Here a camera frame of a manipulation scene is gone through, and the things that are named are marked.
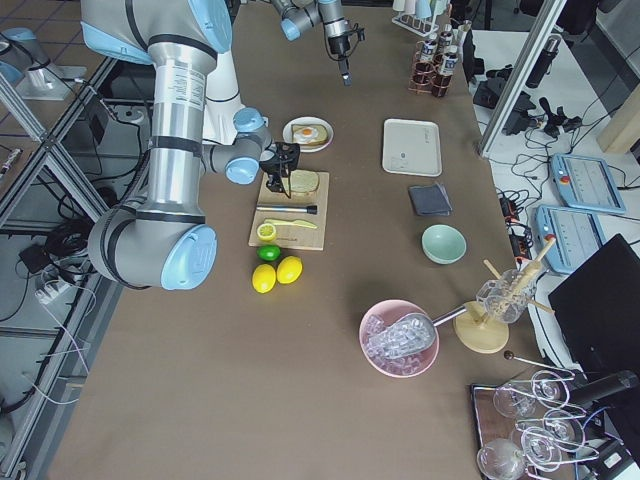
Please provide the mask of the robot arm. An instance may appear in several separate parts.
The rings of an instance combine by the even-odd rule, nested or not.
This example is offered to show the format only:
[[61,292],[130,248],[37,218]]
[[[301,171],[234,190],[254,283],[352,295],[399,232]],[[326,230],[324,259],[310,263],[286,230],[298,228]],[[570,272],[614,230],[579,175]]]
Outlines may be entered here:
[[148,184],[95,223],[91,262],[131,289],[195,288],[217,252],[198,204],[201,177],[218,171],[241,185],[261,172],[288,177],[300,148],[275,141],[260,112],[233,96],[208,100],[209,81],[235,85],[225,2],[85,1],[81,25],[91,50],[155,70]]
[[298,5],[294,1],[277,0],[271,4],[280,15],[281,30],[289,41],[299,39],[314,27],[323,28],[326,53],[337,64],[343,84],[351,86],[349,58],[365,40],[365,28],[345,17],[342,2],[319,0]]

